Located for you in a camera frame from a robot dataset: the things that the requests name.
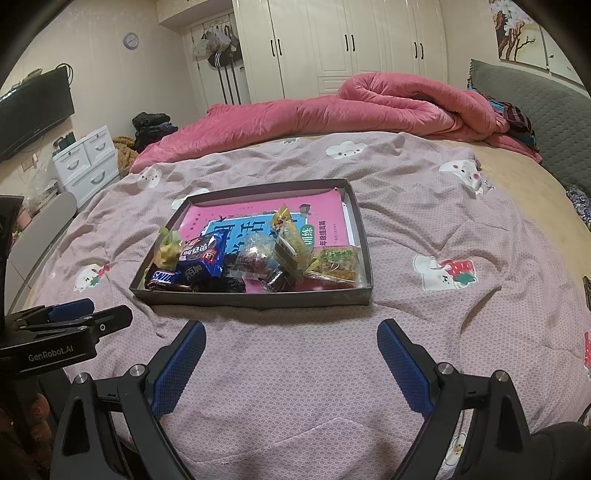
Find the metal screw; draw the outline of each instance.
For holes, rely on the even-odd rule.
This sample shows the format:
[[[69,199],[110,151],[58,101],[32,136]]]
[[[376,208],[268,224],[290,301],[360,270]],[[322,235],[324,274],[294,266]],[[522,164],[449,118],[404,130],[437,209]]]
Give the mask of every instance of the metal screw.
[[[506,382],[509,380],[509,374],[507,372],[503,372],[503,370],[497,370],[495,372],[495,377],[499,382]]]
[[[86,380],[88,380],[88,374],[87,373],[78,374],[74,378],[74,382],[76,382],[78,384],[84,383]]]
[[[453,367],[450,364],[447,364],[445,362],[439,364],[437,366],[437,369],[443,374],[443,375],[451,375],[453,373]]]
[[[143,375],[144,372],[146,371],[146,367],[144,367],[143,365],[134,365],[129,369],[129,374],[132,377],[139,377],[140,375]]]

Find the pink comforter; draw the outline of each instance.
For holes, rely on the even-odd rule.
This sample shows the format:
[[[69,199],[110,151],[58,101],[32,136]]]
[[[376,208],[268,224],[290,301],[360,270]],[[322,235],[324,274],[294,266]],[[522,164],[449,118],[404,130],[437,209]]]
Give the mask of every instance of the pink comforter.
[[[540,162],[539,154],[503,135],[509,125],[477,92],[403,73],[364,73],[336,95],[254,105],[214,105],[205,118],[150,145],[132,173],[294,135],[408,132],[419,137],[485,141]]]

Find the cardboard box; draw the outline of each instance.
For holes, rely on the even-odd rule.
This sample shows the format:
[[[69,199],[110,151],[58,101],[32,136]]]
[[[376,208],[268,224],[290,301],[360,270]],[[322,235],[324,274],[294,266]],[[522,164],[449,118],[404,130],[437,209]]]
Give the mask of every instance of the cardboard box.
[[[283,183],[263,184],[237,189],[219,190],[189,197],[170,219],[166,227],[177,230],[191,205],[224,205],[239,202],[253,202],[276,198],[299,197],[323,193],[338,189],[341,200],[346,206],[350,226],[349,236],[352,242],[361,249],[361,270],[367,287],[343,288],[339,290],[295,291],[284,293],[188,293],[173,291],[150,291],[144,289],[142,279],[145,270],[151,265],[156,246],[150,249],[142,262],[129,289],[133,294],[148,305],[194,305],[201,307],[231,306],[248,307],[259,310],[276,308],[301,307],[332,307],[336,305],[368,305],[374,287],[369,249],[361,213],[355,194],[345,179],[303,180]]]

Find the blue gripper pad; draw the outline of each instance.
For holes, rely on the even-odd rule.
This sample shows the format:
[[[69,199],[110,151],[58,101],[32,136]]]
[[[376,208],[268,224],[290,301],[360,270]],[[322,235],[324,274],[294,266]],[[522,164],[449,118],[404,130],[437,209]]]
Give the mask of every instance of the blue gripper pad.
[[[82,299],[55,305],[47,314],[50,322],[71,322],[95,312],[95,304],[91,299]]]
[[[385,320],[378,326],[378,348],[412,411],[426,419],[433,412],[429,383]]]
[[[180,346],[154,383],[152,414],[156,420],[171,413],[187,385],[197,362],[205,350],[205,327],[197,322],[187,333]]]

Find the black flat screen tv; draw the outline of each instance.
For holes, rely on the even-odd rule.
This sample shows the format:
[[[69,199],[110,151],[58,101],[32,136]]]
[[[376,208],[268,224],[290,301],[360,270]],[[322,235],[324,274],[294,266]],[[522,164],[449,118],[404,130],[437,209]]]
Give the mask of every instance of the black flat screen tv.
[[[66,67],[24,82],[0,97],[0,161],[12,158],[74,113]]]

